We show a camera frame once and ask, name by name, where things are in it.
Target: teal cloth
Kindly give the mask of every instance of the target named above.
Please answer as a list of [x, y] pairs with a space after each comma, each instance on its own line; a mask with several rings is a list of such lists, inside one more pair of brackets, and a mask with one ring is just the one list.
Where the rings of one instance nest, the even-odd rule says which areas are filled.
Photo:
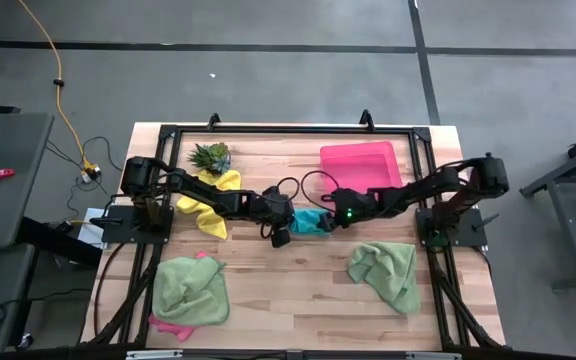
[[157, 267], [153, 286], [152, 312], [163, 322], [175, 325], [218, 325], [230, 313], [223, 265], [206, 256], [180, 257]]
[[328, 210], [295, 209], [294, 220], [290, 224], [290, 231], [297, 235], [328, 235], [327, 232], [317, 227], [319, 215], [326, 212], [328, 212]]
[[355, 284], [365, 281], [390, 307], [402, 314], [419, 312], [415, 246], [388, 242], [362, 244], [355, 249], [348, 275]]

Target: yellow extension cord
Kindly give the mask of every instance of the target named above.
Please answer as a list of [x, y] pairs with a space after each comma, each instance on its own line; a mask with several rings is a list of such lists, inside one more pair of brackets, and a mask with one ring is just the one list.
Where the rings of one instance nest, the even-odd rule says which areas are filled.
[[[43, 27], [43, 25], [41, 25], [41, 22], [39, 22], [39, 20], [35, 16], [35, 14], [33, 14], [32, 11], [30, 11], [30, 8], [28, 8], [28, 5], [26, 5], [26, 3], [23, 0], [18, 0], [18, 1], [19, 1], [19, 4], [21, 4], [21, 6], [23, 6], [23, 8], [26, 9], [26, 12], [35, 21], [35, 23], [37, 24], [39, 29], [41, 29], [41, 32], [44, 33], [44, 36], [46, 36], [46, 40], [48, 40], [48, 43], [50, 44], [50, 47], [52, 48], [52, 51], [55, 54], [55, 58], [57, 59], [57, 79], [56, 80], [58, 80], [59, 82], [62, 82], [63, 80], [61, 78], [61, 76], [62, 76], [61, 57], [59, 57], [59, 52], [57, 51], [55, 44], [52, 42], [50, 35], [48, 35], [48, 32]], [[66, 116], [66, 114], [64, 114], [64, 111], [61, 108], [61, 87], [62, 87], [62, 85], [58, 85], [58, 84], [55, 84], [55, 85], [57, 85], [57, 111], [59, 111], [59, 115], [64, 120], [64, 122], [66, 123], [68, 128], [70, 129], [70, 132], [72, 133], [72, 135], [75, 137], [75, 141], [77, 142], [77, 147], [79, 147], [79, 152], [81, 153], [81, 158], [84, 162], [84, 170], [92, 170], [92, 169], [94, 169], [94, 166], [90, 162], [88, 162], [88, 159], [86, 158], [86, 155], [84, 154], [84, 148], [81, 146], [81, 142], [79, 141], [79, 135], [77, 135], [75, 128], [72, 126], [72, 124], [68, 120], [68, 117]]]

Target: green towel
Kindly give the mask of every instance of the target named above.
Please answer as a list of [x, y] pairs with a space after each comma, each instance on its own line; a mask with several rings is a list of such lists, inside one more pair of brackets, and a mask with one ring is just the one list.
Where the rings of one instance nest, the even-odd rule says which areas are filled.
[[157, 267], [152, 312], [175, 325], [218, 325], [230, 312], [222, 264], [206, 256], [164, 261]]
[[348, 275], [355, 284], [366, 281], [390, 307], [409, 314], [421, 308], [416, 267], [414, 245], [373, 242], [355, 249]]

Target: yellow cloth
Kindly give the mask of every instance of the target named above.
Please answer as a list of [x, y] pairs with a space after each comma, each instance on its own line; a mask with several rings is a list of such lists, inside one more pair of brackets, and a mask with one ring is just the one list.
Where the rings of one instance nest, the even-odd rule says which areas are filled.
[[[197, 174], [197, 177], [207, 184], [215, 185], [219, 190], [241, 189], [241, 175], [235, 170], [228, 170], [220, 177], [215, 177], [208, 171], [202, 170]], [[228, 237], [226, 222], [221, 216], [215, 214], [210, 206], [187, 196], [182, 196], [182, 198], [177, 201], [177, 209], [184, 214], [200, 211], [201, 214], [197, 216], [197, 226], [199, 230], [224, 240]]]

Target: pink cloth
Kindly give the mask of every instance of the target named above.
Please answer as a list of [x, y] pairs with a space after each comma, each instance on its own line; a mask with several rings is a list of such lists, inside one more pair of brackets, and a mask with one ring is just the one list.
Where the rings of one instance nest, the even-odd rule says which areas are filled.
[[[202, 257], [206, 256], [207, 256], [206, 253], [201, 251], [197, 254], [197, 256], [195, 256], [195, 258], [201, 259]], [[195, 327], [193, 326], [183, 326], [183, 325], [165, 323], [157, 319], [153, 314], [150, 314], [148, 322], [154, 325], [159, 332], [164, 333], [167, 332], [175, 334], [175, 336], [177, 336], [177, 339], [179, 339], [179, 342], [186, 341], [190, 337], [190, 335], [192, 335], [192, 332], [195, 331]]]

